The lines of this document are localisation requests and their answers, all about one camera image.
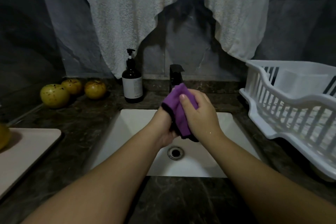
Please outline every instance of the towel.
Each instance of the towel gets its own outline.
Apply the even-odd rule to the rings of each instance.
[[[102,56],[119,79],[126,69],[127,48],[138,48],[156,27],[157,15],[177,0],[87,0]],[[215,38],[224,51],[251,59],[261,42],[269,0],[205,0],[216,20]]]
[[[163,100],[161,106],[171,117],[172,129],[181,136],[182,139],[189,138],[191,141],[198,142],[188,126],[186,114],[184,113],[183,107],[180,103],[181,94],[185,94],[194,108],[198,109],[195,97],[190,93],[184,83],[175,86],[174,90],[172,90]]]

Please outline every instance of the person's right hand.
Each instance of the person's right hand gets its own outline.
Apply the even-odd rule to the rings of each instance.
[[[188,97],[180,95],[180,102],[187,117],[188,125],[194,136],[200,141],[222,134],[215,108],[209,98],[198,90],[188,89],[195,96],[198,104],[196,110]]]

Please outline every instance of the cutting board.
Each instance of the cutting board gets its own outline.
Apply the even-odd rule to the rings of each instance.
[[[57,141],[55,128],[10,128],[9,144],[0,150],[0,198]]]

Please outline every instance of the sink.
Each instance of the sink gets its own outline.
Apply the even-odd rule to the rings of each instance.
[[[85,170],[89,171],[118,150],[153,117],[156,110],[123,109],[112,120],[107,132],[95,146]],[[256,147],[234,120],[231,113],[217,112],[225,135],[260,159]],[[171,145],[162,148],[152,166],[149,176],[226,177],[219,165],[202,146],[189,139],[177,137]]]

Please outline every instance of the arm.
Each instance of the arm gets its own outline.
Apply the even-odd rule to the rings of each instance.
[[[336,207],[274,171],[229,140],[219,127],[208,97],[190,90],[199,108],[185,95],[180,100],[192,133],[229,177],[260,223],[333,223]]]
[[[23,224],[123,223],[158,151],[170,144],[170,116],[160,108],[149,124],[89,173],[34,211]]]

